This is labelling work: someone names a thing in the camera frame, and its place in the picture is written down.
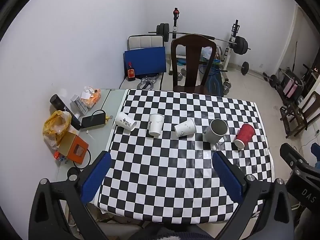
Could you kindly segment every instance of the checkerboard tablecloth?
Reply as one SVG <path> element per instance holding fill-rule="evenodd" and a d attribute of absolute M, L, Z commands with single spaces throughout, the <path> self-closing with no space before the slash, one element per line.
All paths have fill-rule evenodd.
<path fill-rule="evenodd" d="M 137 121 L 132 131 L 114 124 L 112 157 L 97 206 L 108 212 L 153 222 L 198 224 L 228 220 L 237 207 L 212 167 L 204 133 L 214 118 L 228 124 L 220 149 L 245 174 L 271 181 L 271 160 L 256 105 L 237 99 L 152 90 L 129 90 L 120 111 Z M 149 115 L 164 115 L 158 138 L 147 131 Z M 174 126 L 192 118 L 196 133 L 177 138 Z M 244 123 L 255 128 L 243 150 L 233 143 Z M 258 201 L 255 212 L 262 207 Z"/>

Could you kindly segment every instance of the black phone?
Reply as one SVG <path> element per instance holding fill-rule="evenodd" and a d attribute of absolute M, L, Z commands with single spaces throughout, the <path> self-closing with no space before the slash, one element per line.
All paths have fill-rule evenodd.
<path fill-rule="evenodd" d="M 106 123 L 106 113 L 94 114 L 82 118 L 81 128 L 88 128 Z"/>

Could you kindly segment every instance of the red label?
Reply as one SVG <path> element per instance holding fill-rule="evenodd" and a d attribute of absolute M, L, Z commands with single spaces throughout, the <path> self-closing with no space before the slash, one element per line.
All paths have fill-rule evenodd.
<path fill-rule="evenodd" d="M 134 70 L 133 69 L 128 69 L 128 77 L 129 78 L 134 77 Z"/>

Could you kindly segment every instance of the red paper cup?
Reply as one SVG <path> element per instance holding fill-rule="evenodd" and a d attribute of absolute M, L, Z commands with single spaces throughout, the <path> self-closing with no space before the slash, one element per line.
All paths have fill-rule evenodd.
<path fill-rule="evenodd" d="M 251 141 L 254 134 L 254 127 L 248 123 L 244 123 L 240 128 L 238 135 L 236 136 L 235 145 L 239 149 L 243 149 L 246 145 L 248 145 L 248 142 Z"/>

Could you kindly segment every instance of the wooden chair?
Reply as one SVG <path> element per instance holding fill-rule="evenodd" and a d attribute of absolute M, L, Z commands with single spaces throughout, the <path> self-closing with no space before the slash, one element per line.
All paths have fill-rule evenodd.
<path fill-rule="evenodd" d="M 184 86 L 178 86 L 178 69 L 177 69 L 177 54 L 176 49 L 178 45 L 186 47 L 186 81 Z M 209 58 L 207 68 L 204 72 L 201 84 L 196 86 L 196 80 L 198 76 L 199 60 L 202 48 L 211 47 L 212 53 Z M 211 65 L 216 55 L 217 45 L 198 34 L 189 34 L 180 38 L 174 39 L 171 42 L 171 60 L 172 60 L 172 79 L 173 79 L 173 91 L 174 92 L 186 92 L 196 93 L 202 95 L 210 95 L 207 89 L 204 87 L 210 72 Z"/>
<path fill-rule="evenodd" d="M 315 101 L 311 104 L 311 106 L 308 107 L 308 109 L 303 111 L 313 96 L 315 96 Z M 286 138 L 294 133 L 294 136 L 297 136 L 303 129 L 307 130 L 308 126 L 312 124 L 318 117 L 320 117 L 320 113 L 313 117 L 310 121 L 307 121 L 307 118 L 313 115 L 318 109 L 320 109 L 320 95 L 315 91 L 311 93 L 310 97 L 302 108 L 292 107 L 287 115 L 293 115 L 293 118 L 290 119 L 290 122 L 296 119 L 298 125 L 286 136 Z"/>

